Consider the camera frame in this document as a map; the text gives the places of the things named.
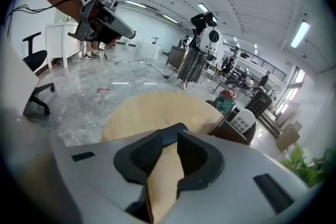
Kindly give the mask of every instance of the potted plant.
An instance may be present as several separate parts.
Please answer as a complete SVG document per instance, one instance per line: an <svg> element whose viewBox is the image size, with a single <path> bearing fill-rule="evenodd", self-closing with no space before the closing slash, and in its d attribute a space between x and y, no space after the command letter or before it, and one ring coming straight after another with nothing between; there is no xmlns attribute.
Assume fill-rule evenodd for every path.
<svg viewBox="0 0 336 224"><path fill-rule="evenodd" d="M322 158L315 158L312 163L306 164L303 150L297 146L290 154L290 159L280 163L300 177L308 187L312 187L325 181L331 174L336 163L336 151L327 148Z"/></svg>

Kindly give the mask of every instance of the red object on floor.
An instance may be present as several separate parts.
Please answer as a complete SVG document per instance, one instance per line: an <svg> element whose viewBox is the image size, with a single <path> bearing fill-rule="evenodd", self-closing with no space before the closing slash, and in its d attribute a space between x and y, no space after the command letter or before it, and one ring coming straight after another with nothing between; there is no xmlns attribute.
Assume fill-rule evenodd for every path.
<svg viewBox="0 0 336 224"><path fill-rule="evenodd" d="M111 89L99 88L99 89L97 90L97 93L99 93L100 91L109 91L109 90L111 90Z"/></svg>

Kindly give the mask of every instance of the floor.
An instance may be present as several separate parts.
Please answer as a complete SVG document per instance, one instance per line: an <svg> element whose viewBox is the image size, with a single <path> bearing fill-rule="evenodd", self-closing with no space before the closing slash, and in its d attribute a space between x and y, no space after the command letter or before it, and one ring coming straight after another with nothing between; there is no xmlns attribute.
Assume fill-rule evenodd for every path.
<svg viewBox="0 0 336 224"><path fill-rule="evenodd" d="M106 50L106 55L116 61L136 59L135 48L123 45ZM167 56L159 55L157 60L146 62L170 75L174 70L165 65L166 60ZM115 65L113 61L105 60L102 54L88 61L81 61L79 55L74 55L68 59L68 69L60 64L40 76L40 84L53 82L56 87L55 92L46 90L38 96L49 105L51 114L45 116L42 107L28 103L25 115L50 134L62 137L67 146L97 143L109 115L122 102L139 93L183 91L176 77L177 74L173 74L166 79L154 68L138 61L127 63L123 60ZM203 72L199 83L191 83L185 92L204 100L214 100L220 91L218 89L212 94L217 85L218 82L210 80ZM248 102L247 96L238 94L238 108L243 108ZM278 161L284 158L273 136L259 122L251 147Z"/></svg>

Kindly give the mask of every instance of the fluorescent light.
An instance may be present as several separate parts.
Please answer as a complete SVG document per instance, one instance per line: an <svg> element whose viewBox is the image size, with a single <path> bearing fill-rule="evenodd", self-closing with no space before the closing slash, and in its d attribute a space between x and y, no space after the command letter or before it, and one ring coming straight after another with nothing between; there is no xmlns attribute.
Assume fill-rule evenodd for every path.
<svg viewBox="0 0 336 224"><path fill-rule="evenodd" d="M129 0L125 0L126 3L134 5L134 6L138 6L138 7L142 7L142 8L146 8L146 6L141 5L139 3L133 2L133 1L129 1Z"/></svg>
<svg viewBox="0 0 336 224"><path fill-rule="evenodd" d="M172 20L174 23L177 23L177 24L178 24L178 21L177 21L177 20L174 20L174 19L172 19L171 17L168 17L167 15L163 15L163 17L166 17L167 19Z"/></svg>
<svg viewBox="0 0 336 224"><path fill-rule="evenodd" d="M199 3L198 5L203 12L208 12L209 10L203 5L203 3Z"/></svg>
<svg viewBox="0 0 336 224"><path fill-rule="evenodd" d="M302 21L301 26L298 30L298 32L295 35L295 38L293 39L292 43L290 44L293 48L296 48L301 40L304 38L306 33L308 32L310 28L310 24L308 24L305 20Z"/></svg>

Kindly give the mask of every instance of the railing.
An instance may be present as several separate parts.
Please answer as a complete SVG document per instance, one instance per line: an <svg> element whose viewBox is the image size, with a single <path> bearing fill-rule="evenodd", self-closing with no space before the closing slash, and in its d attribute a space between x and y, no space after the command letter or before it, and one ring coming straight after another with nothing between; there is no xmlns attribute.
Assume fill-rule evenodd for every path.
<svg viewBox="0 0 336 224"><path fill-rule="evenodd" d="M257 66L260 66L261 68L264 68L266 71L269 71L271 74L273 74L274 77L278 78L280 81L283 81L285 77L287 76L280 69L276 68L274 65L270 64L269 62L261 59L258 56L255 56L249 53L248 51L239 49L236 46L232 46L230 44L224 43L224 50L232 52L239 56L242 56L242 54L244 56L244 54L246 54L247 57L243 57L243 58L245 58L248 61L251 61L252 63L254 63Z"/></svg>

